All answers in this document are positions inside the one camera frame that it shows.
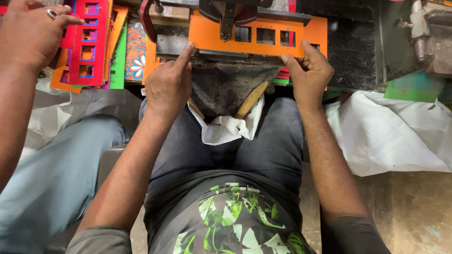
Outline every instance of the leaf print t-shirt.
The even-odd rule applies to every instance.
[[[301,234],[299,202],[284,186],[251,173],[217,169],[168,180],[145,200],[148,250],[312,254]],[[375,225],[366,219],[341,218],[331,229],[346,253],[389,253]],[[132,253],[129,236],[116,227],[94,227],[77,234],[67,250],[93,252]]]

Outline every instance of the white plastic sack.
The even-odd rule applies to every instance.
[[[141,89],[141,94],[146,96],[144,88]],[[259,100],[253,105],[244,119],[236,119],[232,116],[221,116],[215,118],[211,123],[205,123],[192,109],[190,104],[188,104],[188,108],[201,125],[201,140],[206,145],[221,145],[239,139],[242,136],[249,140],[253,140],[262,114],[262,109],[264,108],[264,95],[262,94],[260,96]]]
[[[357,91],[326,107],[351,171],[452,171],[452,112],[442,103],[384,99]]]
[[[39,79],[28,122],[21,159],[45,146],[58,132],[82,118],[104,113],[114,115],[131,135],[138,125],[142,100],[125,89],[83,89],[80,94],[50,88],[51,78]]]

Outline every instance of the light blue jeans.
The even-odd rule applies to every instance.
[[[84,215],[102,152],[127,141],[117,118],[97,114],[21,160],[0,194],[0,253],[43,253],[54,234]]]

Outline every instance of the forearm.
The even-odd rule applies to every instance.
[[[25,143],[33,107],[37,73],[31,68],[0,62],[0,193],[11,178]]]
[[[129,232],[146,196],[155,160],[173,119],[148,109],[133,138],[102,184],[77,229],[117,226]]]
[[[321,108],[300,110],[311,160],[312,176],[327,223],[344,216],[372,221],[361,191]]]

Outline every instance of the finger ring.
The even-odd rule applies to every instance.
[[[58,14],[52,9],[47,9],[46,14],[53,20],[55,20],[58,17]]]

